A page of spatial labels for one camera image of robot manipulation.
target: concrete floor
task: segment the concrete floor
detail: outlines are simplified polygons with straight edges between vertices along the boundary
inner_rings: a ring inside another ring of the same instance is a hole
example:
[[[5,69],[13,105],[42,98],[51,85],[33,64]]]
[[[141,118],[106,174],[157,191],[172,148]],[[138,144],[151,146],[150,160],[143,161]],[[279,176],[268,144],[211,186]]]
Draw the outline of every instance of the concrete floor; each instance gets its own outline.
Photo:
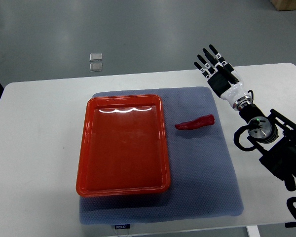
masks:
[[[0,0],[3,86],[194,69],[210,43],[234,66],[296,65],[296,11],[277,12],[269,0]],[[89,72],[91,52],[103,53],[101,72]],[[284,224],[259,229],[262,237],[296,236]],[[163,236],[247,235],[236,228]]]

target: red plastic tray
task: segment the red plastic tray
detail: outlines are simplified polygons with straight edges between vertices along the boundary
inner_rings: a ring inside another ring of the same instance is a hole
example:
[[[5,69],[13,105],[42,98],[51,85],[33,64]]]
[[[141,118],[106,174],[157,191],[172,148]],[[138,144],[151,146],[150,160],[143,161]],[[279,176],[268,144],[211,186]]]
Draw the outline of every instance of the red plastic tray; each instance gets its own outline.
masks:
[[[147,194],[169,186],[161,98],[136,95],[89,100],[77,193],[82,197]]]

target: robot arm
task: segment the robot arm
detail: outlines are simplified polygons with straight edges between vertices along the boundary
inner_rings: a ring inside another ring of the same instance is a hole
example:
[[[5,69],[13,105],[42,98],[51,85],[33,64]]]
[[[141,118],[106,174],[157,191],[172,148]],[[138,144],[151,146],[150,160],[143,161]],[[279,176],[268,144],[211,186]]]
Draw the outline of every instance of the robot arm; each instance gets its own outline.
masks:
[[[217,50],[209,45],[215,57],[206,49],[203,49],[205,57],[213,65],[197,55],[206,69],[197,62],[194,65],[207,79],[207,83],[223,100],[227,100],[230,106],[239,111],[247,125],[240,127],[234,134],[235,145],[246,152],[258,149],[262,157],[259,159],[274,176],[284,181],[287,190],[296,190],[296,124],[272,109],[269,116],[253,104],[253,92],[246,92],[243,88],[243,80],[235,69],[225,61]],[[272,143],[278,138],[278,127],[283,130],[284,137],[280,139],[269,151],[261,144]],[[240,144],[240,135],[247,131],[247,139],[253,144],[252,147],[243,147]],[[288,201],[288,208],[296,218],[296,210],[292,208],[292,201]]]

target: red chili pepper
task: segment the red chili pepper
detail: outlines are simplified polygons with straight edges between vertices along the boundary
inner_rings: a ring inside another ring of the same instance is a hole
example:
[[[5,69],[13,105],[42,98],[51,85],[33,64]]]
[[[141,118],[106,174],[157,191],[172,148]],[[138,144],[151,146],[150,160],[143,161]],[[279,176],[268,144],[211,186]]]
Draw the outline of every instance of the red chili pepper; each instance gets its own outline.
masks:
[[[215,123],[214,115],[205,115],[193,121],[182,122],[174,125],[178,130],[194,130],[200,127],[213,125]]]

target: table mat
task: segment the table mat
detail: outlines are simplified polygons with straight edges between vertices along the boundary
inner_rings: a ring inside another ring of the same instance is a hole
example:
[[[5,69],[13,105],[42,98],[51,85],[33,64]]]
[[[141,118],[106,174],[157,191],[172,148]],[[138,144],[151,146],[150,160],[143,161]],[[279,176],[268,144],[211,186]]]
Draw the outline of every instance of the table mat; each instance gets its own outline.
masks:
[[[93,97],[136,94],[157,94],[162,99],[171,186],[161,194],[80,197],[81,223],[119,225],[240,215],[244,207],[210,89],[111,91]],[[215,117],[212,126],[174,127],[208,114]]]

